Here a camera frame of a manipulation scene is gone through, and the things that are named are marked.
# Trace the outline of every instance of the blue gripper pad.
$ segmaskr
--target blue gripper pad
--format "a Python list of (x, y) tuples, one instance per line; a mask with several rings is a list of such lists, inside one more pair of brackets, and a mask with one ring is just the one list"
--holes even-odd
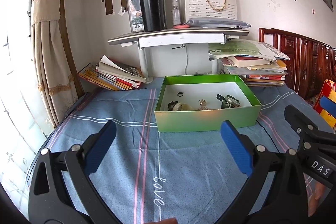
[(86, 175), (93, 174), (97, 171), (117, 135), (116, 124), (109, 120), (99, 131), (99, 135), (99, 138), (86, 155), (86, 165), (84, 168)]
[(249, 177), (253, 171), (252, 156), (241, 143), (238, 132), (227, 121), (224, 121), (220, 127), (220, 134), (240, 172)]
[(336, 104), (329, 98), (322, 96), (320, 99), (320, 106), (334, 118), (336, 118)]

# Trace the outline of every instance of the window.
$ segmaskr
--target window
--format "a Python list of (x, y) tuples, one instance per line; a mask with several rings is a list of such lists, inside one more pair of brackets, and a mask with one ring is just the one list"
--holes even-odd
[(31, 0), (0, 0), (0, 182), (28, 217), (26, 180), (53, 127), (37, 88)]

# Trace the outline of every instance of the yellow bag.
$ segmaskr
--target yellow bag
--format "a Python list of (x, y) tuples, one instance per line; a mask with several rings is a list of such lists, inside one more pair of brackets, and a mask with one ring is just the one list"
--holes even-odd
[(320, 106), (320, 99), (322, 96), (325, 96), (336, 103), (335, 90), (336, 83), (331, 80), (325, 80), (320, 95), (314, 105), (314, 109), (317, 111), (317, 113), (319, 113), (334, 130), (336, 129), (336, 118), (334, 118)]

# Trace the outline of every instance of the stack of books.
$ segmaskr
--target stack of books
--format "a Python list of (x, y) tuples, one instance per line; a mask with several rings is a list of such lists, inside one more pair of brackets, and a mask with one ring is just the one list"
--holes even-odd
[(90, 63), (79, 72), (83, 79), (108, 90), (138, 89), (146, 82), (139, 68), (102, 57), (98, 64)]
[(224, 66), (221, 73), (239, 75), (249, 86), (285, 83), (287, 67), (282, 60), (290, 60), (287, 55), (266, 43), (233, 40), (226, 42), (221, 49), (209, 50), (212, 59), (221, 58)]

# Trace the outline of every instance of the curtain tieback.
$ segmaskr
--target curtain tieback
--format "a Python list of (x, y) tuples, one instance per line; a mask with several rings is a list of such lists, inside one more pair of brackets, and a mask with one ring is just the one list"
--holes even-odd
[(44, 21), (58, 21), (60, 0), (34, 0), (31, 4), (31, 25)]

